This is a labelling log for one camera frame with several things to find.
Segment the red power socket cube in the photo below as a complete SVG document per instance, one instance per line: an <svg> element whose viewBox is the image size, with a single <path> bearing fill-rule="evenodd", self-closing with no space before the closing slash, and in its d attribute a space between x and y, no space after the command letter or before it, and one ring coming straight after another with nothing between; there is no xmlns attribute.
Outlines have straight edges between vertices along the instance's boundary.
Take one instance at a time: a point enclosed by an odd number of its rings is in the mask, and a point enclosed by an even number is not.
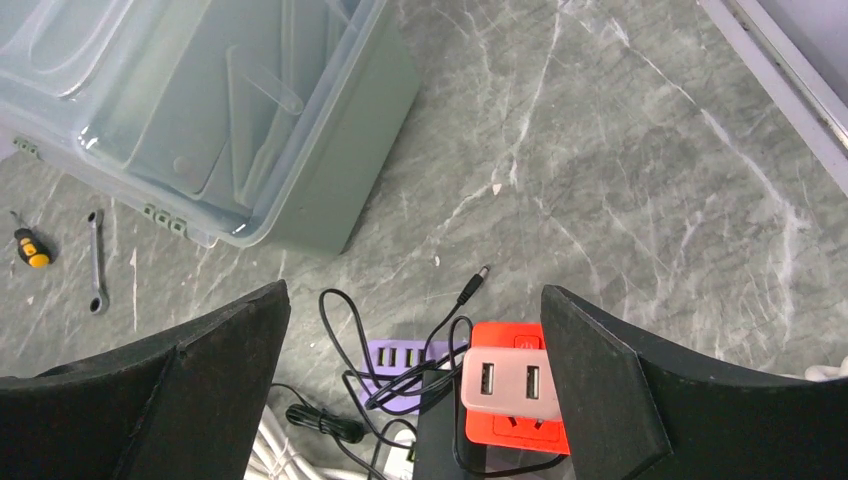
<svg viewBox="0 0 848 480"><path fill-rule="evenodd" d="M542 326L482 322L462 365L464 431L475 443L568 455Z"/></svg>

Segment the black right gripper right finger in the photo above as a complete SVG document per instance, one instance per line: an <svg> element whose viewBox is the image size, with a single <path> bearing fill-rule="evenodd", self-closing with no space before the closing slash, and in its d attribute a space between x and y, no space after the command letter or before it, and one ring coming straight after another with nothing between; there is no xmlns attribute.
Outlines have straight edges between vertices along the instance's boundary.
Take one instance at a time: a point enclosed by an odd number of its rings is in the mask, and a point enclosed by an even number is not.
<svg viewBox="0 0 848 480"><path fill-rule="evenodd" d="M580 479L843 479L847 382L727 363L564 287L541 324Z"/></svg>

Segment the white USB socket strip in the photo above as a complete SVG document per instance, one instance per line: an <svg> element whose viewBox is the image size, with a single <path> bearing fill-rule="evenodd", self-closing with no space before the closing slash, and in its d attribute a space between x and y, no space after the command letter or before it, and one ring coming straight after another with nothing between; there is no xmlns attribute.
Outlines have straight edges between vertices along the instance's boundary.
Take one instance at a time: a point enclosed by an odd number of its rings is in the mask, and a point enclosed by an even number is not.
<svg viewBox="0 0 848 480"><path fill-rule="evenodd" d="M400 447L391 447L383 466L383 474L391 480L412 480L415 461L415 433L410 429L400 430L393 441Z"/></svg>

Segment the black TP-Link power adapter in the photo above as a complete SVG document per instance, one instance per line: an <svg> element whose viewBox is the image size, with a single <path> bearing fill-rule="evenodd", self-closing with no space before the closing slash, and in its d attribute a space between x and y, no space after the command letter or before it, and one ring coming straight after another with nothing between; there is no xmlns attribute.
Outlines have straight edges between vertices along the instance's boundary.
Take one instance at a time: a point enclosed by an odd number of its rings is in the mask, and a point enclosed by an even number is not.
<svg viewBox="0 0 848 480"><path fill-rule="evenodd" d="M416 467L421 465L424 473L433 473L437 479L448 479L453 470L458 472L460 479L506 478L548 470L559 466L567 458L565 454L559 454L536 465L486 472L486 447L456 439L461 419L454 391L461 374L457 358L467 348L454 345L453 331L458 323L470 322L469 318L459 316L457 312L482 286L489 271L490 267L485 265L471 277L448 315L430 332L420 352L413 355L418 363L394 376L376 371L361 315L352 298L335 288L320 293L318 310L322 324L347 366L341 374L342 382L365 426L376 437L372 460L368 464L355 455L350 456L366 468L369 479L386 477L375 467L384 445L406 451ZM339 297L350 309L365 355L362 371L354 368L331 327L325 307L325 300L330 295Z"/></svg>

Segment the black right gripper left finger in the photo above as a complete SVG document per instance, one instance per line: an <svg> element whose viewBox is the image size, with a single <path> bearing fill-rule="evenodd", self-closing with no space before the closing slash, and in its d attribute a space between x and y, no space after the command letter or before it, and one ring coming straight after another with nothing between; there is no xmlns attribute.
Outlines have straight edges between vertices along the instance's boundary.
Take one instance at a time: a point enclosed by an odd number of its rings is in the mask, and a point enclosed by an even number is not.
<svg viewBox="0 0 848 480"><path fill-rule="evenodd" d="M240 479L290 318L284 281L201 317L1 381L5 479Z"/></svg>

